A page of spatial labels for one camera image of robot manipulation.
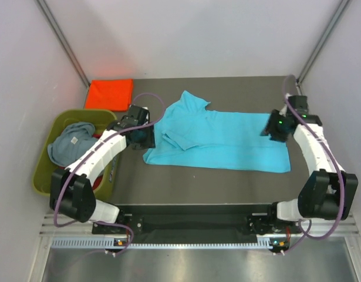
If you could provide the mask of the cyan t shirt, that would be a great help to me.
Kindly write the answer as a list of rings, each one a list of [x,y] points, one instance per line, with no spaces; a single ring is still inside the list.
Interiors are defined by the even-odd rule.
[[[268,113],[208,110],[208,102],[184,91],[154,125],[156,146],[143,155],[150,165],[291,171],[288,148],[261,134]]]

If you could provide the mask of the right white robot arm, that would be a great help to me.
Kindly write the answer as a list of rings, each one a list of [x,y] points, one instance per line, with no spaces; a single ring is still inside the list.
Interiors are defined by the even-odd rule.
[[[333,227],[337,227],[347,219],[358,179],[335,159],[319,116],[309,113],[306,96],[286,93],[284,107],[271,112],[261,135],[277,143],[293,137],[301,148],[309,178],[297,198],[270,205],[268,214],[258,220],[259,234],[278,233],[300,220],[333,220]]]

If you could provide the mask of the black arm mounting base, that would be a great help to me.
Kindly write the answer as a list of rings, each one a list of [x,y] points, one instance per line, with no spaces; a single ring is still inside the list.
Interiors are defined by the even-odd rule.
[[[123,204],[117,223],[134,242],[240,241],[266,234],[300,234],[295,222],[276,217],[274,204]]]

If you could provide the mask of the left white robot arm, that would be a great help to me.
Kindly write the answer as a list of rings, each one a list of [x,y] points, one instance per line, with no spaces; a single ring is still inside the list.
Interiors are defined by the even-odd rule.
[[[117,206],[98,200],[92,186],[106,166],[127,147],[134,150],[155,147],[154,123],[147,108],[130,105],[121,120],[114,120],[86,153],[64,169],[52,173],[50,208],[54,211],[54,225],[58,214],[73,222],[105,222],[113,233],[125,228],[126,220]]]

